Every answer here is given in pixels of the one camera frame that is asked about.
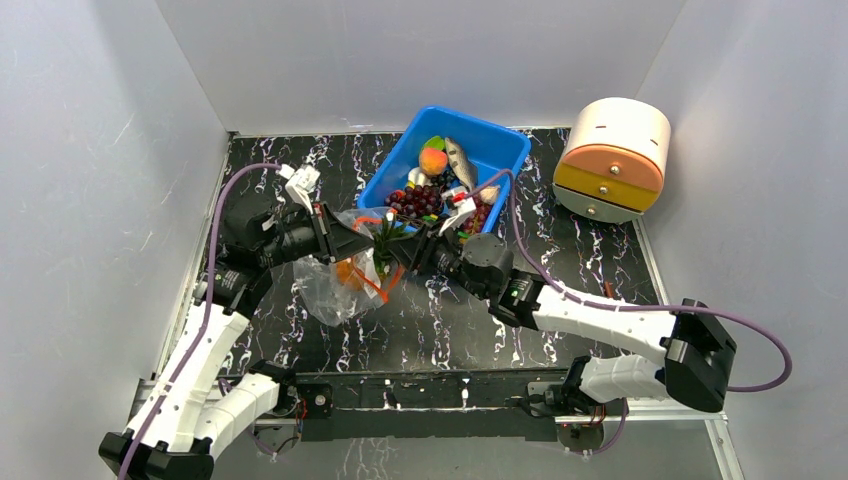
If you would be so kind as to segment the toy pineapple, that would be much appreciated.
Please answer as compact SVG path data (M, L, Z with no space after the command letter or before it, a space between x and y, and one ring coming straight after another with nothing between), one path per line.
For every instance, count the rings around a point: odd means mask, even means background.
M404 268L389 253L388 242L410 237L406 231L408 226L408 222L399 223L394 215L388 215L380 220L374 217L357 217L353 228L370 232L374 240L371 266L377 278L372 280L365 268L358 267L351 258L335 264L336 278L340 284L354 292L373 292L387 302L389 292L404 272Z

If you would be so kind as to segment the clear zip top bag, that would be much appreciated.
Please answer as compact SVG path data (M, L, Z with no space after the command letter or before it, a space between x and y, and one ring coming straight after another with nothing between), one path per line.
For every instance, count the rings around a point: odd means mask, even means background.
M387 304L404 273L384 249L370 247L330 264L311 257L296 261L293 290L310 317L337 327Z

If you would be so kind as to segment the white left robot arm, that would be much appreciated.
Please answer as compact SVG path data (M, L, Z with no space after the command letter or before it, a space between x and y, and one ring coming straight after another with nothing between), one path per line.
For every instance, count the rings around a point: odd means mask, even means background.
M293 371L260 360L229 386L219 371L270 289L272 268L301 259L330 265L373 245L325 204L304 203L282 223L269 213L249 221L252 247L229 247L220 257L222 210L216 207L207 270L175 350L125 429L107 433L99 446L119 479L208 479L217 458L261 416L303 413L307 402Z

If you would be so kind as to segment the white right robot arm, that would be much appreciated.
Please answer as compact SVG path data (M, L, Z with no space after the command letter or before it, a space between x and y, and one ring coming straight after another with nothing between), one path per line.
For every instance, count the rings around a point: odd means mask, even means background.
M541 275L515 268L512 251L492 234L460 244L420 231L388 241L386 249L410 271L431 270L455 281L507 326L573 334L623 350L615 358L576 358L563 383L532 394L529 408L589 414L626 398L670 398L707 413L724 407L736 343L695 301L655 311L558 291Z

